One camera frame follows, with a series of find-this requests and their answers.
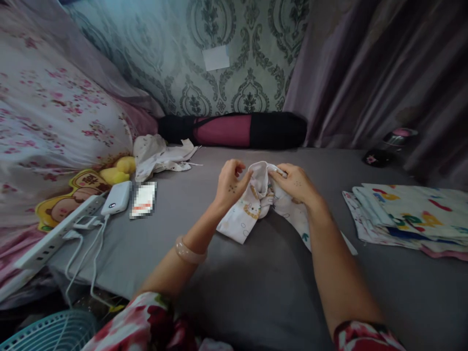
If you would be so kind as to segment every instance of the wrist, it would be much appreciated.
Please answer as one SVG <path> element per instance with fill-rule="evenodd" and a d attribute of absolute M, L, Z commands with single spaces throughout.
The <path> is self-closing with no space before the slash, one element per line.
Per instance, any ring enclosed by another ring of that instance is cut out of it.
<path fill-rule="evenodd" d="M 304 204 L 306 205 L 307 211 L 309 213 L 316 213 L 316 212 L 327 212 L 328 205 L 325 199 L 320 194 L 314 194 L 309 196 L 305 201 Z"/>
<path fill-rule="evenodd" d="M 223 202 L 216 199 L 208 206 L 207 212 L 221 220 L 231 207 L 227 207 Z"/>

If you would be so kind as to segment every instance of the white power bank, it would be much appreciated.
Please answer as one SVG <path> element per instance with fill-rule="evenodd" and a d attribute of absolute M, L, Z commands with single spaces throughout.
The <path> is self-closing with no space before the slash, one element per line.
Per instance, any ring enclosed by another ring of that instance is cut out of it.
<path fill-rule="evenodd" d="M 104 206 L 102 207 L 101 215 L 115 215 L 119 212 L 125 211 L 128 205 L 131 186 L 132 182 L 129 180 L 114 185 L 107 196 Z"/>

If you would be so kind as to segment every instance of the yellow toy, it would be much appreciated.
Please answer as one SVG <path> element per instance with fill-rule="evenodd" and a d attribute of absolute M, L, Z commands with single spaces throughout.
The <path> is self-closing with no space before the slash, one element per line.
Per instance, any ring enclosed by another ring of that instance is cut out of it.
<path fill-rule="evenodd" d="M 111 188 L 97 172 L 90 169 L 79 172 L 68 184 L 73 189 L 69 194 L 53 197 L 36 206 L 39 230 L 51 231 L 91 195 L 100 195 Z"/>
<path fill-rule="evenodd" d="M 120 158 L 112 168 L 103 169 L 99 175 L 110 185 L 130 180 L 130 175 L 135 172 L 135 158 L 133 156 L 124 156 Z"/>

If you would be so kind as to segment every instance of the pink floral bedding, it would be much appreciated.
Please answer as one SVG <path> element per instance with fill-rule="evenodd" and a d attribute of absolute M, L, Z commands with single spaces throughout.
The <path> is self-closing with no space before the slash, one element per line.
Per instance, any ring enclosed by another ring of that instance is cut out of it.
<path fill-rule="evenodd" d="M 0 46 L 0 236 L 21 238 L 18 227 L 38 222 L 39 202 L 65 193 L 78 171 L 130 155 L 157 122 L 116 101 L 1 5 Z M 18 248 L 2 250 L 0 277 L 29 246 Z"/>

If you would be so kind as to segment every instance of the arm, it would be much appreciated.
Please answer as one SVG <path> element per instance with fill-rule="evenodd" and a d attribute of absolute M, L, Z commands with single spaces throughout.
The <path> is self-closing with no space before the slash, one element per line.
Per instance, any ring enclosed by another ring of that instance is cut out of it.
<path fill-rule="evenodd" d="M 349 320 L 384 321 L 363 276 L 337 228 L 325 200 L 309 181 L 304 170 L 291 164 L 278 168 L 283 178 L 270 173 L 276 182 L 307 208 L 311 234 L 313 271 L 330 335 Z"/>
<path fill-rule="evenodd" d="M 218 223 L 240 199 L 249 184 L 251 171 L 247 172 L 242 180 L 237 180 L 243 169 L 245 165 L 239 160 L 226 162 L 219 175 L 214 202 L 182 239 L 189 250 L 196 254 L 206 252 Z M 172 248 L 146 279 L 135 297 L 145 292 L 157 292 L 175 299 L 197 267 L 198 265 L 180 258 Z"/>

